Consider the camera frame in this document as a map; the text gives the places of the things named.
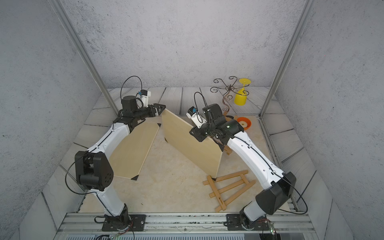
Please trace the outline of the wooden board black corners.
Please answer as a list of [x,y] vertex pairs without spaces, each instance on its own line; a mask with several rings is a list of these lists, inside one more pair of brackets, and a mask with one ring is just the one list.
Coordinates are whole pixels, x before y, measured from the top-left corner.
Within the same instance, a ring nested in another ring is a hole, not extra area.
[[167,142],[212,178],[216,178],[223,152],[209,137],[202,142],[189,131],[192,125],[169,110],[161,114]]
[[109,158],[115,177],[133,179],[140,174],[159,128],[145,122],[119,143]]

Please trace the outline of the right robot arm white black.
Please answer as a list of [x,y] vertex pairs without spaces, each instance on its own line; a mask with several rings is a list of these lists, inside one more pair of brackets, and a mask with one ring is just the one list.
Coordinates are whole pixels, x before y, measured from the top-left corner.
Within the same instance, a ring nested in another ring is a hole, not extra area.
[[273,164],[253,143],[243,126],[235,119],[227,119],[219,105],[211,104],[203,108],[201,115],[197,108],[191,107],[187,117],[195,126],[190,134],[199,142],[207,137],[218,140],[220,148],[228,146],[246,163],[257,177],[263,191],[255,200],[240,211],[240,225],[252,230],[265,215],[274,214],[293,194],[296,177],[285,173]]

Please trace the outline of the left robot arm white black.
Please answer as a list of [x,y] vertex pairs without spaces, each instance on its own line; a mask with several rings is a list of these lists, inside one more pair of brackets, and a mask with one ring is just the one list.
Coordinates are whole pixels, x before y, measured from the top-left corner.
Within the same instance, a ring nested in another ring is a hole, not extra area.
[[114,171],[109,157],[135,127],[147,118],[160,116],[166,109],[162,104],[149,105],[148,98],[148,95],[122,98],[122,109],[119,110],[111,128],[88,150],[77,152],[73,163],[77,183],[100,201],[105,209],[105,222],[111,223],[113,228],[118,230],[128,228],[132,221],[127,205],[120,200],[111,186]]

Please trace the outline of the metal scroll stand dark base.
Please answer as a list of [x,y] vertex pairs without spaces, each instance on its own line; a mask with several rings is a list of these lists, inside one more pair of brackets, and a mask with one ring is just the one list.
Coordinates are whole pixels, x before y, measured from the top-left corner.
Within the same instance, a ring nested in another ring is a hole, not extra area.
[[232,84],[227,85],[223,79],[219,79],[219,78],[214,79],[213,82],[215,84],[222,82],[224,84],[224,87],[211,87],[210,88],[211,93],[219,93],[220,90],[224,91],[224,93],[222,94],[222,96],[223,96],[222,104],[224,105],[224,108],[223,108],[224,116],[226,116],[231,109],[230,100],[232,100],[232,99],[235,100],[235,96],[236,96],[237,91],[239,90],[239,88],[241,88],[243,86],[242,84],[239,83],[239,78],[237,78],[236,76],[230,76],[229,80],[231,80],[231,81],[234,80],[234,82]]

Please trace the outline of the yellow plastic wine glass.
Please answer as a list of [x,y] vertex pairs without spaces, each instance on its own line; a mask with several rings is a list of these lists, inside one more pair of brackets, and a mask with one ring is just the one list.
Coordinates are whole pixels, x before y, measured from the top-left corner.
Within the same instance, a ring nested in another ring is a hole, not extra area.
[[239,90],[236,93],[234,103],[238,106],[244,106],[247,101],[247,96],[249,95],[249,92],[246,91],[246,87],[248,87],[251,84],[250,79],[242,78],[239,79],[239,83],[243,86],[239,88]]

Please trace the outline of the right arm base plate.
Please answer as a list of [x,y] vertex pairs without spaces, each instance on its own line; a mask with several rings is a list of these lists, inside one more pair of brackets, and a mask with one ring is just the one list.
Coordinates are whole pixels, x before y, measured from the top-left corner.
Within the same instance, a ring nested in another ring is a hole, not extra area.
[[255,221],[248,220],[245,215],[227,214],[224,226],[229,231],[267,231],[270,230],[269,220],[261,216]]

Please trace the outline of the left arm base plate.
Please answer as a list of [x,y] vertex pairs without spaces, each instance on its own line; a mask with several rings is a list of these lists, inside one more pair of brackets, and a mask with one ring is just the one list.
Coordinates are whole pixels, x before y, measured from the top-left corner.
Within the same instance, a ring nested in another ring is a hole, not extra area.
[[105,215],[102,232],[142,232],[144,230],[146,215],[129,215],[111,217]]

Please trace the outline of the aluminium mounting rail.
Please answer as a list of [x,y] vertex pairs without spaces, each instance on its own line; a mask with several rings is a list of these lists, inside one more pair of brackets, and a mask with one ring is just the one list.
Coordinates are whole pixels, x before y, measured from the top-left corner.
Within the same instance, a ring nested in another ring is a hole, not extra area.
[[134,213],[146,215],[142,232],[102,232],[101,214],[67,214],[56,240],[316,240],[307,214],[277,212],[266,215],[270,230],[229,231],[226,213]]

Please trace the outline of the left metal frame post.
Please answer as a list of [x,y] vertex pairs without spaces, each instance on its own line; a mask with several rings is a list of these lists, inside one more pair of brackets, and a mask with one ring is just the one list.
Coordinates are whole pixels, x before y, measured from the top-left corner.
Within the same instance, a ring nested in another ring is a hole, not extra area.
[[111,97],[104,81],[102,80],[100,74],[98,73],[93,61],[91,60],[84,44],[82,43],[78,33],[76,32],[73,24],[71,23],[70,18],[68,17],[61,1],[59,0],[49,0],[49,3],[51,7],[53,8],[54,12],[56,13],[59,21],[61,22],[62,26],[64,27],[66,33],[70,37],[72,43],[75,45],[81,59],[83,60],[85,66],[91,73],[94,81],[96,82],[97,86],[99,87],[100,91],[102,92],[103,96],[105,97],[107,103],[112,108],[114,114],[118,115],[118,108]]

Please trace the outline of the metal frame post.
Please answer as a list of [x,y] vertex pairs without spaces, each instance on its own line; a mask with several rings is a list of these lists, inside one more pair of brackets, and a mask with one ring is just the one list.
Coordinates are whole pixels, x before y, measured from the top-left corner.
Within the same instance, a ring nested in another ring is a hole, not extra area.
[[279,84],[282,81],[284,72],[285,72],[285,70],[286,70],[286,68],[290,62],[290,59],[292,58],[292,55],[293,55],[295,48],[296,48],[296,45],[298,44],[299,39],[300,39],[300,37],[304,31],[305,25],[306,25],[310,15],[311,15],[311,11],[313,10],[315,2],[316,2],[315,0],[307,0],[305,2],[301,16],[298,20],[298,23],[295,27],[293,34],[292,34],[292,37],[290,39],[289,45],[286,49],[286,52],[285,52],[284,57],[282,59],[282,62],[280,64],[278,71],[275,75],[275,78],[274,78],[274,80],[270,86],[270,90],[268,92],[267,98],[266,98],[266,100],[263,104],[263,107],[261,109],[261,112],[259,114],[259,117],[261,119],[267,113],[269,105],[272,102],[273,96],[275,95],[275,93],[279,87]]
[[99,87],[100,91],[102,92],[103,96],[105,97],[107,103],[112,108],[114,114],[118,115],[118,108],[111,97],[104,81],[102,80],[100,74],[98,73],[93,61],[91,60],[84,44],[82,43],[78,33],[76,32],[73,24],[71,23],[70,18],[68,17],[61,1],[59,0],[49,0],[49,3],[51,7],[53,8],[54,12],[56,13],[59,21],[61,22],[62,26],[64,27],[66,33],[70,37],[72,43],[75,45],[81,59],[83,60],[85,66],[91,73],[94,81],[96,82],[97,86]]

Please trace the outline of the right metal frame post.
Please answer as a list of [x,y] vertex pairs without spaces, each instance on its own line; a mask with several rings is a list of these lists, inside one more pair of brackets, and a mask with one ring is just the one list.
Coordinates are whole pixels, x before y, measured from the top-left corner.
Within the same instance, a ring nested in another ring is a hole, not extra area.
[[268,92],[267,98],[266,98],[266,100],[263,104],[263,107],[261,109],[261,112],[259,114],[259,117],[261,119],[267,113],[269,105],[272,102],[273,96],[275,95],[275,93],[279,87],[279,84],[282,81],[284,72],[285,72],[285,70],[286,70],[286,68],[290,62],[290,59],[292,58],[292,55],[293,55],[295,48],[296,48],[296,45],[298,44],[299,39],[300,39],[300,37],[304,31],[305,25],[306,25],[310,15],[311,15],[311,11],[313,10],[315,2],[316,2],[315,0],[307,0],[305,2],[301,16],[298,20],[298,23],[295,27],[293,34],[292,34],[292,37],[290,39],[289,45],[286,49],[286,52],[285,52],[284,57],[282,59],[282,62],[280,64],[278,71],[275,75],[275,78],[274,78],[274,80],[270,86],[270,90]]

